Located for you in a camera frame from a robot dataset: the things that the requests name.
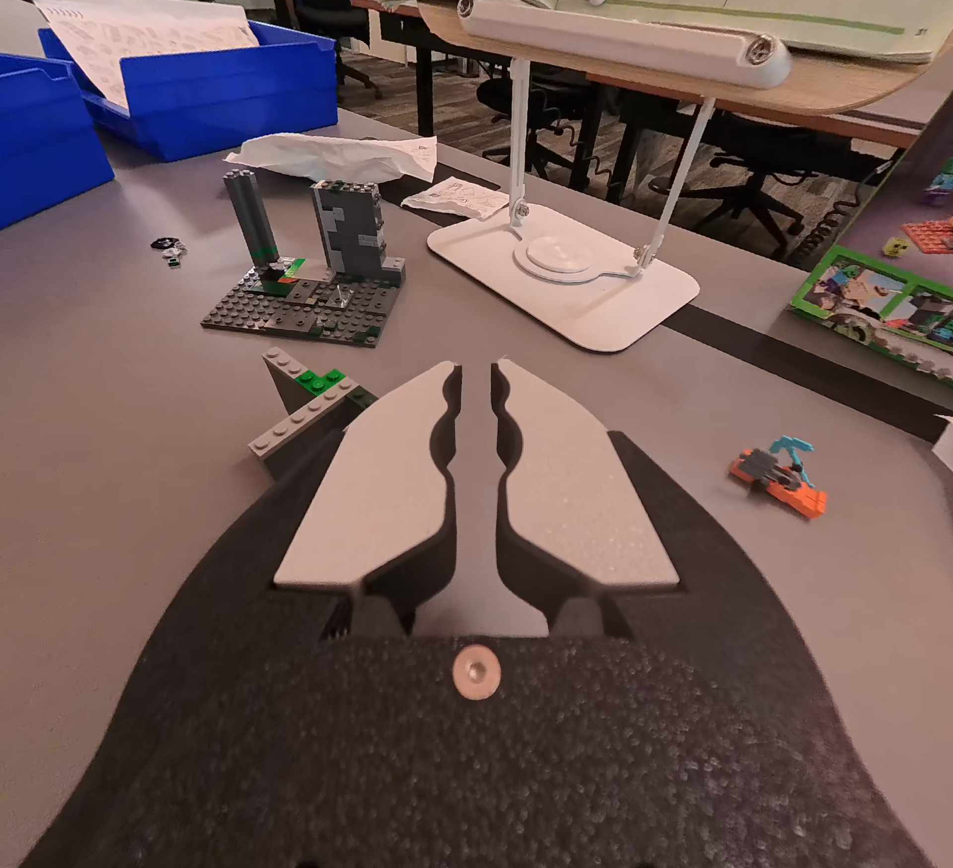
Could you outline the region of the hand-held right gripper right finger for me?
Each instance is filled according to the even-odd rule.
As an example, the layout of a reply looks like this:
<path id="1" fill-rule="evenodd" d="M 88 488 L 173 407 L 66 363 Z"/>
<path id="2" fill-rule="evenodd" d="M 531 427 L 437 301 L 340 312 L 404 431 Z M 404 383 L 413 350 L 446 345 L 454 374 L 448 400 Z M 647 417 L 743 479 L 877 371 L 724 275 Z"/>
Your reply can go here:
<path id="1" fill-rule="evenodd" d="M 599 610 L 629 634 L 617 594 L 670 591 L 680 577 L 618 456 L 587 409 L 518 365 L 491 367 L 499 481 L 495 553 L 503 584 L 543 613 Z"/>

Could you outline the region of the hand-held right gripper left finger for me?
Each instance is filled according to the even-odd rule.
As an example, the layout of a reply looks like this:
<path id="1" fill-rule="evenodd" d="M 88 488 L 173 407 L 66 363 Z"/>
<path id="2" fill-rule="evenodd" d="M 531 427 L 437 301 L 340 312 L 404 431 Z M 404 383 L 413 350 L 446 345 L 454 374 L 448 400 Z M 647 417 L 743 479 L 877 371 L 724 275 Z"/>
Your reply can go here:
<path id="1" fill-rule="evenodd" d="M 277 588 L 381 596 L 403 619 L 451 581 L 460 366 L 444 361 L 379 399 L 343 434 L 279 565 Z"/>

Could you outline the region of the grey desk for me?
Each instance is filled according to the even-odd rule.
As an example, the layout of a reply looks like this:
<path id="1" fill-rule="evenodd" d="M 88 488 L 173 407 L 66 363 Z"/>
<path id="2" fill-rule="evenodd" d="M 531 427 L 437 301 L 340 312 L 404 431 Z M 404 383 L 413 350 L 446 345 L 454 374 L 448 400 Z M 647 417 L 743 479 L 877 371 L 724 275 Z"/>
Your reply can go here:
<path id="1" fill-rule="evenodd" d="M 283 410 L 272 341 L 199 324 L 249 266 L 227 165 L 103 147 L 112 183 L 2 232 L 2 866 L 59 813 L 156 623 L 267 489 L 247 443 Z M 873 779 L 951 866 L 951 494 L 929 445 L 668 327 L 579 350 L 431 255 L 429 221 L 385 215 L 408 282 L 381 347 L 284 347 L 377 395 L 462 365 L 458 564 L 415 632 L 545 631 L 495 568 L 490 365 L 510 357 L 625 432 L 748 552 Z M 181 266 L 149 247 L 163 237 L 184 243 Z M 729 473 L 783 435 L 814 447 L 816 519 Z"/>

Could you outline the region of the long brown-edged desk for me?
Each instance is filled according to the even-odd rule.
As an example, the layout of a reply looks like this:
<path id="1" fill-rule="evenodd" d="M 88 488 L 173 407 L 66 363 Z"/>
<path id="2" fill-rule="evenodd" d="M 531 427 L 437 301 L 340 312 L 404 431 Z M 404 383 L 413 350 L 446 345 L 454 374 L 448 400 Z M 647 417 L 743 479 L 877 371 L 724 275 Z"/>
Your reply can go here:
<path id="1" fill-rule="evenodd" d="M 416 99 L 418 131 L 431 135 L 434 127 L 434 80 L 433 56 L 437 53 L 460 57 L 468 61 L 482 62 L 509 68 L 510 58 L 481 51 L 472 47 L 460 47 L 438 38 L 427 27 L 415 6 L 399 6 L 396 11 L 387 11 L 375 0 L 351 0 L 357 7 L 366 7 L 379 18 L 382 40 L 412 47 L 416 51 Z M 621 145 L 609 175 L 606 200 L 618 205 L 629 176 L 637 162 L 637 142 L 646 139 L 649 132 L 682 140 L 676 166 L 681 165 L 687 139 L 695 123 L 695 115 L 678 112 L 678 106 L 698 101 L 685 89 L 675 88 L 670 83 L 645 84 L 625 78 L 600 73 L 583 73 L 572 69 L 557 68 L 549 64 L 533 63 L 531 76 L 553 85 L 541 86 L 553 93 L 556 89 L 575 90 L 581 97 L 580 132 L 581 150 L 571 161 L 570 187 L 581 191 L 589 179 L 589 170 L 595 169 L 595 143 L 602 122 L 602 115 L 609 107 L 609 91 L 619 90 L 620 119 L 625 129 Z M 872 155 L 848 152 L 847 144 L 853 140 L 905 150 L 922 132 L 926 117 L 911 120 L 891 117 L 871 109 L 851 109 L 837 112 L 819 112 L 797 109 L 779 110 L 757 102 L 752 91 L 743 99 L 721 98 L 716 102 L 716 113 L 708 123 L 703 135 L 705 141 L 733 139 L 739 135 L 740 124 L 765 122 L 774 130 L 794 130 L 809 138 L 815 138 L 817 151 L 809 161 L 815 172 L 824 172 L 846 180 L 861 180 L 861 167 Z"/>

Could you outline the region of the white stand base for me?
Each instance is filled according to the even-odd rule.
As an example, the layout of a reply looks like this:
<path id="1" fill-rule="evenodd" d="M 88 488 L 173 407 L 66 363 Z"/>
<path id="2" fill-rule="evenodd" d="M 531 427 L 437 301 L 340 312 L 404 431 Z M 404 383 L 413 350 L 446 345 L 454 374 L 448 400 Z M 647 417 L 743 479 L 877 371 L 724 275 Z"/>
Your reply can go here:
<path id="1" fill-rule="evenodd" d="M 430 234 L 431 252 L 575 345 L 618 352 L 694 299 L 697 281 L 657 259 L 689 166 L 717 100 L 768 113 L 859 109 L 904 88 L 929 64 L 878 62 L 798 52 L 744 30 L 638 23 L 558 12 L 523 0 L 419 0 L 432 33 L 459 47 L 508 56 L 512 79 L 509 206 Z M 531 62 L 676 90 L 701 100 L 685 159 L 651 241 L 633 247 L 525 192 L 524 147 Z"/>

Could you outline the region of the dark baseplate brick build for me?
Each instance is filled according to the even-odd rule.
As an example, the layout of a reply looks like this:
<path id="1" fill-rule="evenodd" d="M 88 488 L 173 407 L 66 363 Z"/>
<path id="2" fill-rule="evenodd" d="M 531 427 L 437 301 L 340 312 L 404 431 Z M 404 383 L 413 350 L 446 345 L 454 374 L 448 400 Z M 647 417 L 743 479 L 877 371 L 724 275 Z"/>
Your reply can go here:
<path id="1" fill-rule="evenodd" d="M 223 182 L 254 264 L 201 326 L 375 347 L 406 279 L 404 259 L 387 253 L 378 185 L 312 185 L 317 261 L 280 256 L 252 170 Z"/>

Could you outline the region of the small orange brick build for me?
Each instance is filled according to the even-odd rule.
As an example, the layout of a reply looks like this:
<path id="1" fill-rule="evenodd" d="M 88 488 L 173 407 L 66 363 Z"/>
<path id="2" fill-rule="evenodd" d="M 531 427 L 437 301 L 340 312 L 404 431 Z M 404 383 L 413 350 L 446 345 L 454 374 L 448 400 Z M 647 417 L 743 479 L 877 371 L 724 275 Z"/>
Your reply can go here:
<path id="1" fill-rule="evenodd" d="M 807 519 L 816 519 L 826 510 L 826 493 L 811 483 L 801 457 L 813 452 L 813 445 L 783 435 L 768 449 L 746 449 L 729 467 L 729 473 L 752 490 L 761 490 Z"/>

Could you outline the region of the small white paper leaflet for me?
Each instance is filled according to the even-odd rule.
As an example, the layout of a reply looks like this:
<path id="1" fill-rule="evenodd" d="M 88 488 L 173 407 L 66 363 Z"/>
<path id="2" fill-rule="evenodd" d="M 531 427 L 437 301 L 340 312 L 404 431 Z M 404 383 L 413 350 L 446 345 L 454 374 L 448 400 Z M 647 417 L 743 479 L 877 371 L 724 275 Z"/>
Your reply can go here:
<path id="1" fill-rule="evenodd" d="M 462 218 L 491 218 L 509 209 L 506 193 L 458 177 L 435 183 L 421 193 L 405 198 L 401 207 L 454 215 Z"/>

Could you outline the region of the white crumpled paper bag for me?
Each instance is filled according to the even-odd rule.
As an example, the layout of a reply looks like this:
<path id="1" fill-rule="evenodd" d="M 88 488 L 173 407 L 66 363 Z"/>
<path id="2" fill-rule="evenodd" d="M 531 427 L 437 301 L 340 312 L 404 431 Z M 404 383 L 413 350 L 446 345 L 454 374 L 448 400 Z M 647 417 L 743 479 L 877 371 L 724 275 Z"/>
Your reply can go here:
<path id="1" fill-rule="evenodd" d="M 432 182 L 436 139 L 356 140 L 278 133 L 244 141 L 226 161 L 318 181 L 387 183 L 402 176 Z"/>

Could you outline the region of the green toy set box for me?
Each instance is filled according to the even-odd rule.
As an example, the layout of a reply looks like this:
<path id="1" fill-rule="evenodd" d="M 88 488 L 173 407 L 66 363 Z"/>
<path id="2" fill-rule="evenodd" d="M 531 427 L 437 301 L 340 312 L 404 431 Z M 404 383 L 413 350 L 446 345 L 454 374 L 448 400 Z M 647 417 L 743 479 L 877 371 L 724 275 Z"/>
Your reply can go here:
<path id="1" fill-rule="evenodd" d="M 952 99 L 859 207 L 792 310 L 952 385 Z"/>

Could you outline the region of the black office chair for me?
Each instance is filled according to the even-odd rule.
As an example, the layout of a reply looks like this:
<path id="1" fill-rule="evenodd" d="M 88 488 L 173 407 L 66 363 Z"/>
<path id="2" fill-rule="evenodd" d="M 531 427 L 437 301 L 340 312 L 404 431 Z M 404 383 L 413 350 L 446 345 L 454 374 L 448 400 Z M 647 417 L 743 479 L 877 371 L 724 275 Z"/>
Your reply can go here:
<path id="1" fill-rule="evenodd" d="M 790 231 L 794 234 L 803 231 L 804 219 L 801 213 L 764 192 L 763 185 L 770 176 L 794 176 L 794 185 L 814 177 L 810 166 L 817 146 L 816 133 L 803 126 L 756 122 L 727 111 L 714 115 L 705 131 L 712 135 L 703 135 L 704 141 L 719 150 L 710 165 L 740 166 L 749 173 L 749 178 L 741 185 L 684 190 L 682 198 L 720 201 L 716 209 L 697 222 L 695 231 L 701 232 L 717 218 L 739 218 L 744 211 L 749 211 L 778 244 L 771 258 L 780 259 L 789 239 L 773 213 L 792 218 Z"/>
<path id="2" fill-rule="evenodd" d="M 551 77 L 532 75 L 527 117 L 527 141 L 525 149 L 526 172 L 536 171 L 548 179 L 546 166 L 554 164 L 571 169 L 573 162 L 542 146 L 539 132 L 548 130 L 561 135 L 564 127 L 557 126 L 560 120 L 579 121 L 586 106 L 588 88 L 581 84 L 561 82 Z M 491 77 L 476 90 L 478 102 L 494 110 L 494 121 L 509 119 L 512 108 L 512 82 L 508 76 Z"/>
<path id="3" fill-rule="evenodd" d="M 294 0 L 295 12 L 300 27 L 307 33 L 333 40 L 336 52 L 338 88 L 346 78 L 352 78 L 374 92 L 375 99 L 382 99 L 380 88 L 371 78 L 345 64 L 341 58 L 341 40 L 356 39 L 367 46 L 371 44 L 371 22 L 366 9 L 355 7 L 351 0 Z"/>

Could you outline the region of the blue plastic bin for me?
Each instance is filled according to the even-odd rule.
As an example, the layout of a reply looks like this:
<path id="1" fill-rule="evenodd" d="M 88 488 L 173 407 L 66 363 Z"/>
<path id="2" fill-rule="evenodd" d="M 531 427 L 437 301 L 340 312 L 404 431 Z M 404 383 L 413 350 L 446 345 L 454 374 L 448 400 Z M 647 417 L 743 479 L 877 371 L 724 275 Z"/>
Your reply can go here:
<path id="1" fill-rule="evenodd" d="M 72 64 L 1 56 L 1 226 L 113 181 Z"/>
<path id="2" fill-rule="evenodd" d="M 122 60 L 128 111 L 73 76 L 97 126 L 161 161 L 338 121 L 334 40 L 251 21 L 254 48 Z"/>

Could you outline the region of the white instruction sheet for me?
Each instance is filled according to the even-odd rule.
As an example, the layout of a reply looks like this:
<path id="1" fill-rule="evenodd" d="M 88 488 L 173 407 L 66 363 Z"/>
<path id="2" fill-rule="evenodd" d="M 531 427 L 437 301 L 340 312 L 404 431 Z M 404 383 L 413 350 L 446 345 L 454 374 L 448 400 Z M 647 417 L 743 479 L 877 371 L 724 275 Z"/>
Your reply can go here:
<path id="1" fill-rule="evenodd" d="M 258 46 L 244 9 L 185 0 L 30 0 L 106 100 L 128 109 L 121 61 Z"/>

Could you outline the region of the grey brick wall corner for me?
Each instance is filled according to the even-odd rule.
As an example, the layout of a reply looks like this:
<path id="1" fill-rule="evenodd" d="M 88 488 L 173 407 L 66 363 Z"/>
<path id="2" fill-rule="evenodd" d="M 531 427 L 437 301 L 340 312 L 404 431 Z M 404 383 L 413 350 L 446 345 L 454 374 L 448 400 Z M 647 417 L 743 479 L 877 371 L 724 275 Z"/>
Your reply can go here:
<path id="1" fill-rule="evenodd" d="M 376 401 L 338 369 L 318 374 L 278 347 L 262 356 L 288 414 L 248 448 L 273 481 L 296 467 L 333 430 L 343 430 Z"/>

